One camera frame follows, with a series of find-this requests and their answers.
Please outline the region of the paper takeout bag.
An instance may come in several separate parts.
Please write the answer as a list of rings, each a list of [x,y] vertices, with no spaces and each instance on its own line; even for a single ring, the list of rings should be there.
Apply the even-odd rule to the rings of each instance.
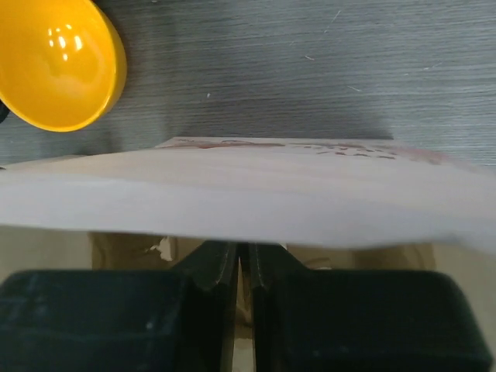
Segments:
[[[252,243],[310,270],[306,371],[495,367],[459,286],[495,258],[495,174],[442,153],[177,137],[9,164],[1,227],[19,234],[1,244],[3,371],[178,371],[188,279],[172,268],[207,240],[237,245],[233,359],[254,370]]]

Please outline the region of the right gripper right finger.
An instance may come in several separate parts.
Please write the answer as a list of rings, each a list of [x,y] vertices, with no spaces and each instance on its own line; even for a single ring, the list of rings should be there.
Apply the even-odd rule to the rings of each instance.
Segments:
[[[303,288],[310,270],[284,247],[247,248],[256,371],[306,371],[303,328],[310,316]]]

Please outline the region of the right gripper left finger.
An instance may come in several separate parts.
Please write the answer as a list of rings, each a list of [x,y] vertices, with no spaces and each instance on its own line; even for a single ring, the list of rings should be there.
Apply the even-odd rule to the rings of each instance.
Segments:
[[[178,371],[231,371],[239,254],[235,243],[207,240],[172,271],[188,279]]]

